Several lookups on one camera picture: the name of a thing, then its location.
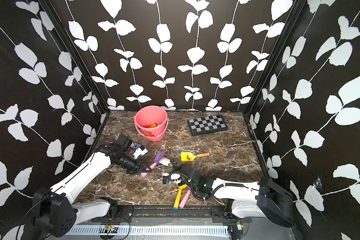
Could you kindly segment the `purple square shovel pink handle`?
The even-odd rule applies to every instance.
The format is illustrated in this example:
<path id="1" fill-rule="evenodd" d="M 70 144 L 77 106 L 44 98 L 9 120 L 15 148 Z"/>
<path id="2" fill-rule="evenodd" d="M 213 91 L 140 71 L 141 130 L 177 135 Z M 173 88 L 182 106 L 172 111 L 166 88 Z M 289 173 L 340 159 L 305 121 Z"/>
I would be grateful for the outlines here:
<path id="1" fill-rule="evenodd" d="M 165 156 L 165 153 L 167 151 L 161 151 L 161 152 L 158 152 L 156 157 L 155 157 L 155 160 L 154 160 L 154 163 L 150 165 L 150 167 L 148 168 L 148 170 L 153 170 L 157 164 L 163 159 L 163 157 Z"/>

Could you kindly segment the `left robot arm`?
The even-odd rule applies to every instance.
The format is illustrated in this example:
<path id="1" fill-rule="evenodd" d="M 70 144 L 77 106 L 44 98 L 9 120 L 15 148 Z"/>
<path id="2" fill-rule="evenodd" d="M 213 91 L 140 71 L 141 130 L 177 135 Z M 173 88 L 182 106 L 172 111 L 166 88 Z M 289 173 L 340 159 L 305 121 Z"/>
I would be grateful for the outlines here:
<path id="1" fill-rule="evenodd" d="M 143 156 L 146 147 L 121 135 L 112 144 L 103 144 L 74 172 L 49 189 L 41 188 L 33 196 L 33 205 L 21 224 L 31 224 L 54 237 L 62 237 L 75 225 L 104 218 L 114 221 L 120 217 L 117 201 L 110 197 L 75 204 L 77 196 L 101 172 L 111 165 L 120 166 L 130 175 L 150 173 Z"/>

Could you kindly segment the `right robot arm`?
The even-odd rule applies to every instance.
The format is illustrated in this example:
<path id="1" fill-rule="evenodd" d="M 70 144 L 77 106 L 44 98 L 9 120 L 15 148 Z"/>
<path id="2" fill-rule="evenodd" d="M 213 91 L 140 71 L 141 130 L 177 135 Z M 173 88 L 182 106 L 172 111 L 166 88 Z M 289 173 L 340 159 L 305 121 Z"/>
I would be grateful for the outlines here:
<path id="1" fill-rule="evenodd" d="M 232 200 L 229 214 L 238 219 L 267 218 L 286 228 L 291 228 L 295 223 L 293 195 L 269 178 L 262 177 L 253 183 L 208 179 L 190 165 L 184 165 L 163 174 L 163 183 L 176 183 L 179 187 L 187 188 L 195 199 L 203 202 L 212 199 Z"/>

